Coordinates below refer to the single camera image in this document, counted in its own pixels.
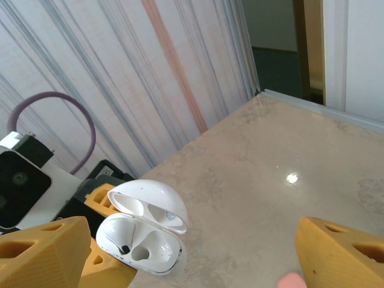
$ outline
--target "pink stripe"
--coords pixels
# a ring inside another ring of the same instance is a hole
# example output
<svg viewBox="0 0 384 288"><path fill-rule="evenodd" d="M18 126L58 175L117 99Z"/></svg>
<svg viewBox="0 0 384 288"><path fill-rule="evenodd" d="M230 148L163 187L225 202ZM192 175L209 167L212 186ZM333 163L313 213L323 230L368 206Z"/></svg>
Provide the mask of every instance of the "pink stripe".
<svg viewBox="0 0 384 288"><path fill-rule="evenodd" d="M168 30L163 22L163 19L161 18L157 5L154 0L142 0L142 3L152 23L161 48L163 49L167 61L172 69L173 75L179 83L182 93L184 94L188 106L191 109L197 127L199 131L203 133L207 130L206 123L192 93L191 86L180 63L180 59L169 36Z"/></svg>

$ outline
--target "earbud charging slot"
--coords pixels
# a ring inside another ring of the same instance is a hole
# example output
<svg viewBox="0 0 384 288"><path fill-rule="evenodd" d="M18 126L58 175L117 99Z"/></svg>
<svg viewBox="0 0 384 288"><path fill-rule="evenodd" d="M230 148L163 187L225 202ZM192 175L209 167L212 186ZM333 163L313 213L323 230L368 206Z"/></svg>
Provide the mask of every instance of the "earbud charging slot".
<svg viewBox="0 0 384 288"><path fill-rule="evenodd" d="M145 239L131 252L131 257L135 261L151 260L156 262L167 262L173 251L163 237L157 231L149 233Z"/></svg>

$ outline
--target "dark floor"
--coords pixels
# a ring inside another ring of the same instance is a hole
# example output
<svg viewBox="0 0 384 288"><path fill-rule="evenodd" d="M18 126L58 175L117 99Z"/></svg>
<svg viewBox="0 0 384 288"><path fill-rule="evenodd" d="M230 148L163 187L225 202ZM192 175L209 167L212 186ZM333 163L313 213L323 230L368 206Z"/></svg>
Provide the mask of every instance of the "dark floor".
<svg viewBox="0 0 384 288"><path fill-rule="evenodd" d="M252 48L261 89L303 98L299 58L296 52ZM311 94L310 101L323 104L323 96Z"/></svg>

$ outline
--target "black camera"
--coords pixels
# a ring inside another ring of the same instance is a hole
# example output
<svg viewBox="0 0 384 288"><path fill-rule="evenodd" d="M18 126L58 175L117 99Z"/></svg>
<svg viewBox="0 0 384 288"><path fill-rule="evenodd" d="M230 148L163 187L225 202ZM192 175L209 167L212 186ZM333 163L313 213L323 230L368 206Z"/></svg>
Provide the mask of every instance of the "black camera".
<svg viewBox="0 0 384 288"><path fill-rule="evenodd" d="M0 153L0 227L15 227L52 184L51 178L16 151Z"/></svg>

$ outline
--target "yellow foam pad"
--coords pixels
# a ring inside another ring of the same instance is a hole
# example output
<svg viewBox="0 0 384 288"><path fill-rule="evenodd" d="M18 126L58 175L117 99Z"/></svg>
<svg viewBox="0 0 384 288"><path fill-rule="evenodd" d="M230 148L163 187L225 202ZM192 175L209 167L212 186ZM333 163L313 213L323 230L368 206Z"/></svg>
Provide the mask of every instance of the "yellow foam pad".
<svg viewBox="0 0 384 288"><path fill-rule="evenodd" d="M111 204L107 197L107 192L114 187L110 184L103 184L92 191L91 194L85 196L84 204L104 217L118 213L119 211Z"/></svg>
<svg viewBox="0 0 384 288"><path fill-rule="evenodd" d="M94 211L108 217L119 212L109 201L107 192L114 186L104 184L86 196L85 205ZM85 262L80 280L81 288L126 288L133 281L137 271L104 252L94 239L91 250Z"/></svg>
<svg viewBox="0 0 384 288"><path fill-rule="evenodd" d="M384 287L384 237L306 217L295 245L308 288Z"/></svg>
<svg viewBox="0 0 384 288"><path fill-rule="evenodd" d="M105 253L94 239L80 279L79 288L126 288L136 270Z"/></svg>
<svg viewBox="0 0 384 288"><path fill-rule="evenodd" d="M85 217L71 217L0 236L0 287L78 286L90 252Z"/></svg>

